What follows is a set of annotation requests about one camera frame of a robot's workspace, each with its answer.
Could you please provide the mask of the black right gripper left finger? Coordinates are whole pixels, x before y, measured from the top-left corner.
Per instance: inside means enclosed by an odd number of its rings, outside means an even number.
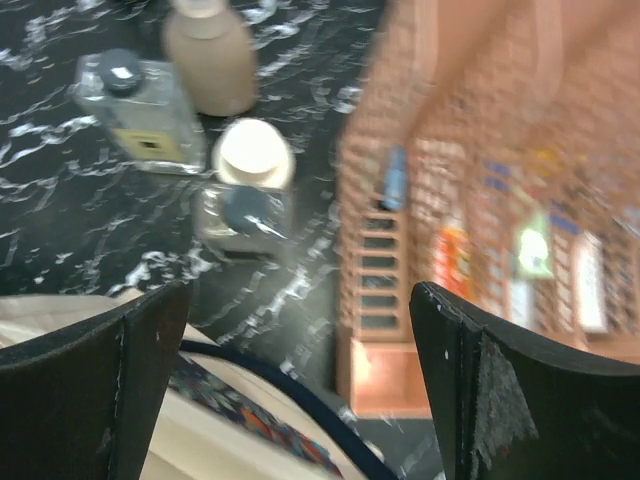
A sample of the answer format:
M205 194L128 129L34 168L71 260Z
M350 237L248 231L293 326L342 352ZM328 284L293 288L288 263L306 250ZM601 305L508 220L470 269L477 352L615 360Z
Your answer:
M1 475L140 476L190 290L1 300Z

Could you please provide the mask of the cream round cap bottle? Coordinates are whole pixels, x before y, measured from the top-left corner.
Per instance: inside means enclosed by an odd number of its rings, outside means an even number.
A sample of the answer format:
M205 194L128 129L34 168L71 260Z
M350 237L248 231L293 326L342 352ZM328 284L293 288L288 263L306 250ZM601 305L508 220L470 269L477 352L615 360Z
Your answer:
M215 142L211 159L217 179L230 185L289 190L296 159L289 142L272 124L240 118Z

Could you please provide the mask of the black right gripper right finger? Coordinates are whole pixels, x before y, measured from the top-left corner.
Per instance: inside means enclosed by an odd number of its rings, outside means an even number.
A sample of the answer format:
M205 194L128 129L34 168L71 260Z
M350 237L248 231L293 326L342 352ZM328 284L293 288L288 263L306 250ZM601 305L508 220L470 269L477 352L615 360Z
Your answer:
M421 282L410 300L449 479L635 479L639 369Z

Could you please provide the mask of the large clear square bottle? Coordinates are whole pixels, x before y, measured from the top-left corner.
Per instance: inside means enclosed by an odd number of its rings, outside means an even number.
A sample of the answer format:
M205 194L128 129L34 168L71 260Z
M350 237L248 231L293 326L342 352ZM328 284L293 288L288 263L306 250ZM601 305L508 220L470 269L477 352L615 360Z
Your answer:
M123 48L81 56L73 98L138 169L174 175L206 170L206 135L172 63Z

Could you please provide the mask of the beige pump bottle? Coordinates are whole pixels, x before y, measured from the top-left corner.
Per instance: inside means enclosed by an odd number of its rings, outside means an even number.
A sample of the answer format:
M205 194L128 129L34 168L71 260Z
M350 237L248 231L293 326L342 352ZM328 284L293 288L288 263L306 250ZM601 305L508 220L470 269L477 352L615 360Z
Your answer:
M258 96L257 57L241 16L227 1L171 5L163 47L194 108L212 117L249 111Z

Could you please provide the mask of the cream canvas tote bag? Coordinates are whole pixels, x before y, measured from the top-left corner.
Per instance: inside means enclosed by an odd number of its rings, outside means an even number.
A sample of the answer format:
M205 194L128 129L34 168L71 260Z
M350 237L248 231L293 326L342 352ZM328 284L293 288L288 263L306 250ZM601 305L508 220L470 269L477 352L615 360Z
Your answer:
M300 384L267 380L192 326L141 479L393 479L383 453Z

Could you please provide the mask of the small clear square bottle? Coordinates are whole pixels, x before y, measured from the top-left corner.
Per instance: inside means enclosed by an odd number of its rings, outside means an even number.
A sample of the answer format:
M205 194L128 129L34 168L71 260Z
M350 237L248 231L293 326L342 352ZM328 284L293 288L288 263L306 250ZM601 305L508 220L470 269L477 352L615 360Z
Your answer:
M197 194L194 230L210 250L231 259L275 259L285 253L294 202L287 190L209 183Z

